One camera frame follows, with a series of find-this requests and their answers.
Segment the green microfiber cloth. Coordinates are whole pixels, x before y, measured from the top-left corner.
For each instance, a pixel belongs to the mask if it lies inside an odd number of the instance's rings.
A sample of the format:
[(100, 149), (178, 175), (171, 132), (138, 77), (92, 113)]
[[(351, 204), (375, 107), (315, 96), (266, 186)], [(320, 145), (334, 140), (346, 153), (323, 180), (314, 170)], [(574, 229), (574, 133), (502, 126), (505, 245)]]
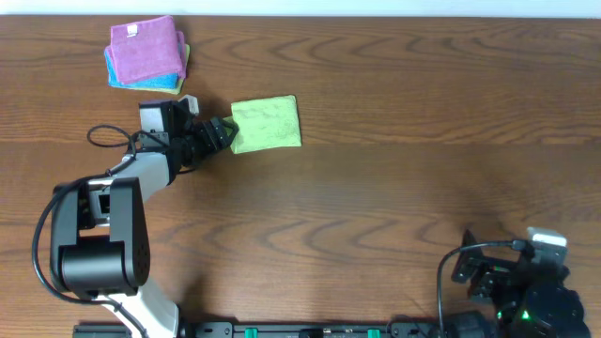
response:
[(225, 120), (239, 128), (230, 146), (234, 154), (302, 145), (294, 95), (233, 102)]

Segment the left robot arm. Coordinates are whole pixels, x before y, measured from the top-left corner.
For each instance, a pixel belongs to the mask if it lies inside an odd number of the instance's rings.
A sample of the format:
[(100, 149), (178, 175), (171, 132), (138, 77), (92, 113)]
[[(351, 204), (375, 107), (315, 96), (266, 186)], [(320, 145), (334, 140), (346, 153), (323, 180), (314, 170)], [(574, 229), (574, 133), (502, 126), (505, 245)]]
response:
[(121, 162), (56, 186), (39, 223), (51, 225), (44, 285), (71, 303), (102, 306), (127, 337), (193, 337), (193, 326), (150, 277), (147, 199), (230, 147), (238, 126), (199, 119), (192, 97), (144, 102), (140, 130), (124, 136)]

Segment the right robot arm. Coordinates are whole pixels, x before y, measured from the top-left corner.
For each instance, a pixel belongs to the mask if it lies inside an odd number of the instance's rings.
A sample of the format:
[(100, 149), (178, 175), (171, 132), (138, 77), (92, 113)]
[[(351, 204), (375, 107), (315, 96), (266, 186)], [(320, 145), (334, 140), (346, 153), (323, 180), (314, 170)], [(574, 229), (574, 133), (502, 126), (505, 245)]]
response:
[[(589, 337), (578, 292), (565, 287), (567, 239), (530, 227), (526, 239), (479, 242), (464, 232), (461, 245), (448, 252), (437, 270), (438, 325), (431, 337)], [(442, 272), (458, 256), (451, 279), (468, 283), (468, 298), (490, 304), (495, 317), (477, 311), (443, 315)]]

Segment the light green folded cloth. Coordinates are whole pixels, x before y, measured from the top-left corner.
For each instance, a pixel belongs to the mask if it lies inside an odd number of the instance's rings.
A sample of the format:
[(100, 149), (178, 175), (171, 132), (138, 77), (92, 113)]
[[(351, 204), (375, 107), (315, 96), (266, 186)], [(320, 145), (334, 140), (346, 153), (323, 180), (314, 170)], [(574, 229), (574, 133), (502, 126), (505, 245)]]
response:
[(182, 72), (177, 76), (177, 80), (175, 81), (175, 86), (173, 88), (168, 87), (168, 85), (171, 84), (171, 82), (166, 79), (166, 75), (155, 79), (145, 80), (140, 83), (128, 84), (127, 88), (139, 91), (163, 92), (172, 95), (179, 94), (187, 76), (187, 65), (190, 56), (190, 46), (188, 44), (183, 43), (179, 44), (179, 47), (181, 48), (183, 55), (183, 68)]

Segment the blue folded cloth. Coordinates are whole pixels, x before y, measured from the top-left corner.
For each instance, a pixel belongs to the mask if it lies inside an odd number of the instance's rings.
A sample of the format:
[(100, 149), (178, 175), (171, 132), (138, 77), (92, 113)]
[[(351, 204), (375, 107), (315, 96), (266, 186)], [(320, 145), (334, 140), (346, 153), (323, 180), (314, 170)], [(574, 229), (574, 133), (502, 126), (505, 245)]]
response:
[(113, 60), (111, 57), (111, 52), (109, 48), (104, 50), (104, 57), (106, 61), (106, 67), (108, 71), (108, 85), (119, 88), (128, 88), (128, 89), (139, 89), (139, 88), (151, 88), (151, 89), (175, 89), (177, 87), (178, 82), (178, 74), (170, 73), (165, 75), (160, 75), (157, 77), (153, 77), (150, 79), (134, 82), (131, 84), (124, 84), (123, 82), (118, 81), (116, 78), (116, 70), (113, 65)]

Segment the purple folded cloth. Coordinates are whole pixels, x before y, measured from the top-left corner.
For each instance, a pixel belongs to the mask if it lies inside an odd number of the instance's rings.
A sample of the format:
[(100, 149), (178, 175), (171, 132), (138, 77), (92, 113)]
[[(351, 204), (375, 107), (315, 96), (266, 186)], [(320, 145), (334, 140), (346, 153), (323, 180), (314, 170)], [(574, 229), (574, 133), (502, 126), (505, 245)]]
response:
[(172, 16), (114, 25), (110, 38), (116, 78), (124, 84), (182, 72), (184, 42)]

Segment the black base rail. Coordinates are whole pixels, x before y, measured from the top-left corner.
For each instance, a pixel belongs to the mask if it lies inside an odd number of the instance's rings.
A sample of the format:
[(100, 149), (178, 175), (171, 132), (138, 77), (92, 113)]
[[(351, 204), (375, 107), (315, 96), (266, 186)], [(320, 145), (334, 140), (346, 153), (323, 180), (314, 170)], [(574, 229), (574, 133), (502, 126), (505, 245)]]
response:
[(145, 328), (147, 337), (416, 338), (439, 336), (437, 323), (409, 319), (392, 321), (387, 324), (236, 324), (227, 321), (190, 323), (181, 319), (170, 327), (148, 324)]

